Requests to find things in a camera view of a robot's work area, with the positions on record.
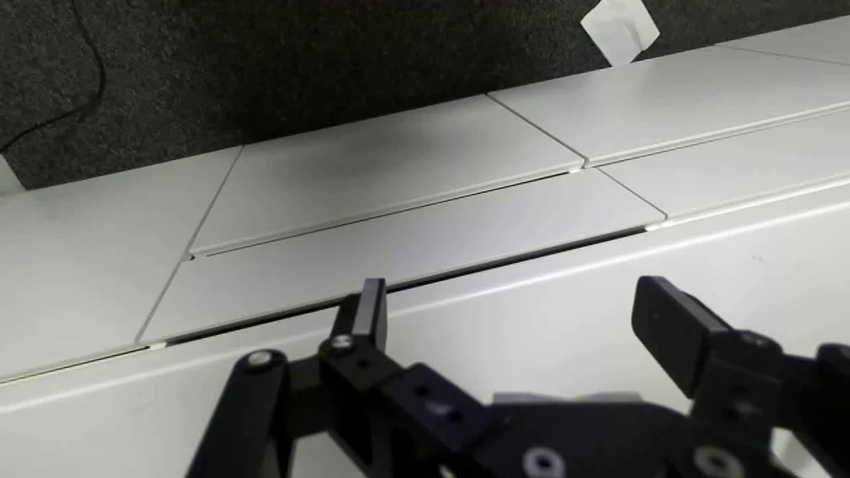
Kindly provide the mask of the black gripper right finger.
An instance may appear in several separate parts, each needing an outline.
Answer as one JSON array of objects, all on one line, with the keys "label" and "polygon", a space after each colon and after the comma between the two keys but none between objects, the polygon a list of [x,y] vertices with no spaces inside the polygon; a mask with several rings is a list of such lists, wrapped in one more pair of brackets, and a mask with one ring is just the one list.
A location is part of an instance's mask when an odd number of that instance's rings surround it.
[{"label": "black gripper right finger", "polygon": [[746,342],[761,351],[778,347],[761,331],[732,327],[696,295],[664,275],[639,278],[632,331],[688,399],[701,388],[704,365],[722,342]]}]

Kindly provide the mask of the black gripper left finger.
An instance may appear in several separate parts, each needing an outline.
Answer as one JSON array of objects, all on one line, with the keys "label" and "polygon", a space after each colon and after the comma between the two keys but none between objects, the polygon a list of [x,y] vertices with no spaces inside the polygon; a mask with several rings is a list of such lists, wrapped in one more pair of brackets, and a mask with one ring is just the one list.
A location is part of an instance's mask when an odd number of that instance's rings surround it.
[{"label": "black gripper left finger", "polygon": [[328,365],[369,368],[385,351],[388,295],[382,278],[366,278],[357,295],[340,303],[329,338],[319,356]]}]

